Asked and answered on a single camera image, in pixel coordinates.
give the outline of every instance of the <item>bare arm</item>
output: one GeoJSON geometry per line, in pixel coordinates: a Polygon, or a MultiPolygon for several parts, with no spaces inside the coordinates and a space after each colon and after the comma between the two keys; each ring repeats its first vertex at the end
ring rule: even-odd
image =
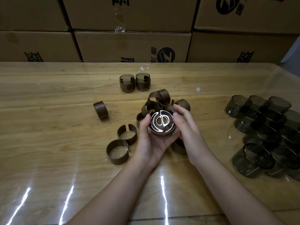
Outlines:
{"type": "Polygon", "coordinates": [[[184,115],[174,113],[173,118],[182,133],[189,160],[204,178],[230,223],[284,224],[213,155],[189,111],[178,105],[174,108],[184,115]]]}
{"type": "Polygon", "coordinates": [[[126,166],[88,202],[67,225],[126,224],[151,171],[165,150],[180,135],[179,131],[160,140],[148,133],[150,115],[140,123],[139,140],[133,157],[126,166]]]}

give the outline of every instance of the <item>hand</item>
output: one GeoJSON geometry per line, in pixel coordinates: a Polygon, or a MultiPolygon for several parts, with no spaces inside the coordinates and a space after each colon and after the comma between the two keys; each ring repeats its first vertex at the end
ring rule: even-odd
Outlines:
{"type": "Polygon", "coordinates": [[[175,112],[173,120],[182,134],[180,138],[185,144],[189,161],[195,166],[201,156],[210,153],[210,150],[190,112],[179,105],[174,104],[173,106],[183,114],[182,116],[175,112]]]}
{"type": "Polygon", "coordinates": [[[180,131],[176,129],[172,136],[167,139],[161,139],[154,136],[148,129],[150,122],[151,116],[149,114],[140,122],[139,140],[134,156],[143,160],[153,170],[159,164],[167,147],[179,137],[180,131]]]}

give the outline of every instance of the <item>wooden tabletop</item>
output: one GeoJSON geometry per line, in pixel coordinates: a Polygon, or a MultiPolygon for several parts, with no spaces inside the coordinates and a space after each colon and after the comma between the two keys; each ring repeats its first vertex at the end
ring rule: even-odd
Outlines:
{"type": "MultiPolygon", "coordinates": [[[[300,221],[300,182],[239,174],[231,157],[243,133],[224,108],[231,96],[280,96],[300,112],[300,79],[274,64],[0,63],[0,224],[66,223],[122,169],[106,156],[123,124],[136,125],[148,94],[186,99],[218,159],[288,224],[300,221]],[[124,93],[122,74],[151,75],[151,88],[124,93]],[[109,120],[93,103],[103,100],[109,120]]],[[[136,147],[130,146],[130,155],[136,147]]],[[[168,149],[132,213],[136,224],[228,224],[187,156],[168,149]]]]}

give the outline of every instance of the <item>brown cardboard box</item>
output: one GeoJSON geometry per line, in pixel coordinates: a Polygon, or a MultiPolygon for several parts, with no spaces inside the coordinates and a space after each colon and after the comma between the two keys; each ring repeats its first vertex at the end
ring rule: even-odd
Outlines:
{"type": "Polygon", "coordinates": [[[190,33],[75,32],[84,62],[185,62],[190,33]]]}
{"type": "Polygon", "coordinates": [[[81,61],[69,32],[0,31],[0,47],[0,61],[81,61]]]}
{"type": "Polygon", "coordinates": [[[73,29],[190,32],[197,0],[63,0],[73,29]]]}
{"type": "Polygon", "coordinates": [[[0,30],[67,31],[58,0],[0,0],[0,30]]]}
{"type": "Polygon", "coordinates": [[[278,64],[294,35],[193,32],[187,62],[269,62],[278,64]]]}
{"type": "Polygon", "coordinates": [[[201,0],[194,28],[300,34],[300,0],[201,0]]]}

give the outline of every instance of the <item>person's left arm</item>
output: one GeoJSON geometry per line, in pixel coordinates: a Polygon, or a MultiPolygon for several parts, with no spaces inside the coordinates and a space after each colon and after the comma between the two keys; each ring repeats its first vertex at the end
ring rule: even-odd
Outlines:
{"type": "Polygon", "coordinates": [[[123,169],[88,202],[66,225],[126,224],[151,171],[165,150],[180,135],[161,140],[148,132],[150,115],[140,123],[139,140],[133,157],[123,169]]]}

